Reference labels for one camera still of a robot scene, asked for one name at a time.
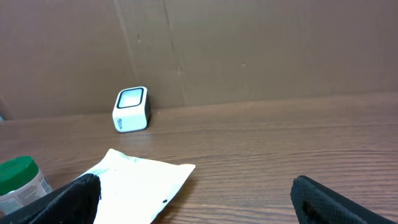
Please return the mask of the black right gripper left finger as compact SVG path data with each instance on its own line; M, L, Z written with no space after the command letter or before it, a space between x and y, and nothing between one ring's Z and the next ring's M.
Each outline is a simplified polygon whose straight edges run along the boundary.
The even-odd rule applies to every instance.
M85 174L2 217L1 224L93 224L100 199L100 178Z

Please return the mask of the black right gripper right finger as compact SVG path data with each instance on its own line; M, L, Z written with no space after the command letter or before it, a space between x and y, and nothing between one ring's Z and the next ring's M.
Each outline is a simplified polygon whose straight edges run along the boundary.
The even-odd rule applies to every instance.
M290 197L300 224L395 224L304 175Z

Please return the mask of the beige plastic pouch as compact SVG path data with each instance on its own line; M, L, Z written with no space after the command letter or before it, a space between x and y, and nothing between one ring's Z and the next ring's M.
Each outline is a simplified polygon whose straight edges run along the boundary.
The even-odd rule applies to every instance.
M101 182L94 222L152 223L194 168L194 164L174 165L109 149L99 163L85 172L97 175Z

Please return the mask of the green lid jar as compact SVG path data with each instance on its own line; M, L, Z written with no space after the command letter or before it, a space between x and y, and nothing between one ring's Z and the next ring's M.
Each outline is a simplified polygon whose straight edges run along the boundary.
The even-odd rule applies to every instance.
M1 213L8 215L51 193L52 187L30 156L1 164Z

